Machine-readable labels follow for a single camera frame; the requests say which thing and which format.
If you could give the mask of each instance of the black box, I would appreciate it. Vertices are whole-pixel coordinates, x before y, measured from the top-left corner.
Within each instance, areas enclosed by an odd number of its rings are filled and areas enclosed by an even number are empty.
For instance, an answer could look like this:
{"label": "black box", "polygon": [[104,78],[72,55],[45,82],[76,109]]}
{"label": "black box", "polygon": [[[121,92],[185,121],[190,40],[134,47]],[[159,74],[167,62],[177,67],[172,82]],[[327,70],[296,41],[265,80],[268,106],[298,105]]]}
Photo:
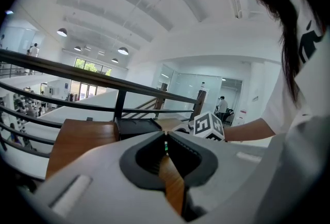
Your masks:
{"label": "black box", "polygon": [[125,140],[137,135],[162,131],[160,125],[153,119],[115,119],[117,124],[119,140]]}

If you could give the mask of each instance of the woman's arm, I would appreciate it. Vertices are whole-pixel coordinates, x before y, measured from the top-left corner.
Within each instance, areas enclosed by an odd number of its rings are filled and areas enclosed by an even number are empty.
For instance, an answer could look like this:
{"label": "woman's arm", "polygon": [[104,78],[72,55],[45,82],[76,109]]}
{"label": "woman's arm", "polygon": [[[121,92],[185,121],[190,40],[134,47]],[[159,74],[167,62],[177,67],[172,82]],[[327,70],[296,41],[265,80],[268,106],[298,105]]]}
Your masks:
{"label": "woman's arm", "polygon": [[260,140],[275,135],[262,118],[244,125],[224,129],[224,133],[225,140],[229,142]]}

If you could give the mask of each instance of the tree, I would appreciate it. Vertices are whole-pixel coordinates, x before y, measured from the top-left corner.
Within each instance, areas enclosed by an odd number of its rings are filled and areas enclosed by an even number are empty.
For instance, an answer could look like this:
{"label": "tree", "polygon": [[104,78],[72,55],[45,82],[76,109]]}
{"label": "tree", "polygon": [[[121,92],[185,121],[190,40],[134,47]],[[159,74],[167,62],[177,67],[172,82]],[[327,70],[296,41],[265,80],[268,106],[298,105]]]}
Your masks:
{"label": "tree", "polygon": [[94,63],[88,63],[88,64],[85,64],[85,70],[88,70],[88,71],[91,71],[91,72],[97,72],[97,69],[94,65]]}
{"label": "tree", "polygon": [[77,68],[84,68],[85,61],[83,59],[77,58],[76,64],[74,65]]}
{"label": "tree", "polygon": [[107,73],[105,73],[106,76],[110,76],[111,68],[108,69]]}

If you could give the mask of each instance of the ceiling light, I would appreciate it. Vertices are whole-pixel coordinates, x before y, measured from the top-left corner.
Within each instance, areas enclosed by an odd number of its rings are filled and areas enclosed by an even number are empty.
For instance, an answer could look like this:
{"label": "ceiling light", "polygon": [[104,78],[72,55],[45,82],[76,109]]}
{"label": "ceiling light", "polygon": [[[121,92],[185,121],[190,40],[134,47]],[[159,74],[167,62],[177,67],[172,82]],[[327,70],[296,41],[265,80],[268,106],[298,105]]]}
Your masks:
{"label": "ceiling light", "polygon": [[68,36],[68,32],[65,28],[60,28],[58,29],[57,33],[60,35],[60,36],[63,36],[63,37],[66,37]]}
{"label": "ceiling light", "polygon": [[123,54],[123,55],[128,55],[128,50],[126,47],[121,47],[118,49],[118,52]]}

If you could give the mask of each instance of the curved ceiling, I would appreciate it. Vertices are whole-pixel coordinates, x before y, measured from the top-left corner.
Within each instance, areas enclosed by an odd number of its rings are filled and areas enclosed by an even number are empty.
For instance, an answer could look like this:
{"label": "curved ceiling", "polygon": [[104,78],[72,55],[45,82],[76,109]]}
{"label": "curved ceiling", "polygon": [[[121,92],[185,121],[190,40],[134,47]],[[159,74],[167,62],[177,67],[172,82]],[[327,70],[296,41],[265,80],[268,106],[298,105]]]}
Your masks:
{"label": "curved ceiling", "polygon": [[45,15],[69,38],[115,53],[121,46],[130,56],[156,37],[200,23],[224,23],[237,18],[260,17],[265,10],[255,0],[47,0]]}

